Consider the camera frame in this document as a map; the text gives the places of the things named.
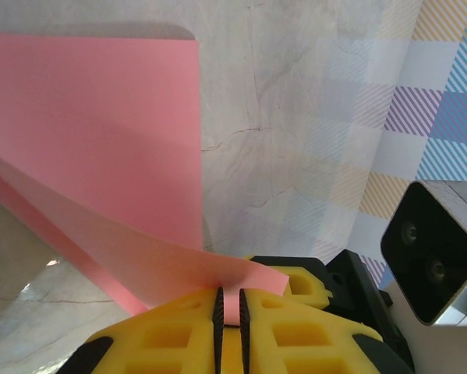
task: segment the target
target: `pink paper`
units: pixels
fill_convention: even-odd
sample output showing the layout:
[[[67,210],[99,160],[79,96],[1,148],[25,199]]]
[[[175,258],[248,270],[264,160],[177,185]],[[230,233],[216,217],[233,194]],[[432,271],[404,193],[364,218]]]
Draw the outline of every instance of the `pink paper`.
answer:
[[[202,244],[199,97],[195,41],[1,35],[0,200],[132,312],[223,286],[235,323],[239,288],[287,279],[187,249]]]

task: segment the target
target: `camera lens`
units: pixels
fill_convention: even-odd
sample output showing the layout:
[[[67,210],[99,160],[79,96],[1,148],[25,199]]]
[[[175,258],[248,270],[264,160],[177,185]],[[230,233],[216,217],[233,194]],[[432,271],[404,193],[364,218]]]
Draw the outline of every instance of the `camera lens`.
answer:
[[[402,239],[406,245],[412,245],[417,239],[417,228],[412,222],[406,221],[403,224]]]
[[[439,259],[433,259],[427,263],[427,277],[430,283],[439,284],[443,281],[445,270],[444,265]]]

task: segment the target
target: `yellow foam block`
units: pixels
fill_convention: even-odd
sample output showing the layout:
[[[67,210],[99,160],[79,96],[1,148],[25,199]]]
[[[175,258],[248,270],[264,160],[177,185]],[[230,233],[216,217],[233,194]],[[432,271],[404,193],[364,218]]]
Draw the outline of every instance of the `yellow foam block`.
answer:
[[[324,282],[312,275],[308,270],[298,266],[271,266],[273,269],[288,275],[284,296],[295,302],[318,309],[329,306],[332,292],[325,288]]]
[[[99,331],[114,342],[93,374],[213,374],[217,289],[200,291]]]
[[[354,341],[368,326],[261,290],[246,290],[251,374],[379,374]]]

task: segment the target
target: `black rubber pad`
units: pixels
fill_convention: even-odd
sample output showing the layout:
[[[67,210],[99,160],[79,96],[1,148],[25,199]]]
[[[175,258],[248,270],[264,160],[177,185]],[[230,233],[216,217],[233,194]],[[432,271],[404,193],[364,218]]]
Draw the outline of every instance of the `black rubber pad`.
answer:
[[[221,354],[223,352],[223,328],[225,327],[225,300],[223,288],[218,288],[214,311],[212,312],[214,334],[214,372],[221,373]]]
[[[413,374],[387,344],[367,335],[358,334],[352,337],[380,374]]]
[[[91,374],[113,344],[111,337],[99,337],[84,343],[56,374]]]
[[[242,338],[243,374],[250,371],[250,313],[244,290],[240,290],[240,337]]]

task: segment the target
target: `camera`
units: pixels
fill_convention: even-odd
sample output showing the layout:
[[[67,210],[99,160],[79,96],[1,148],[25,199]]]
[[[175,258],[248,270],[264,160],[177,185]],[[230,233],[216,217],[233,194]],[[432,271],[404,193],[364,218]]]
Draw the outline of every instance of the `camera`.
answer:
[[[467,182],[413,182],[380,247],[421,323],[467,326]]]

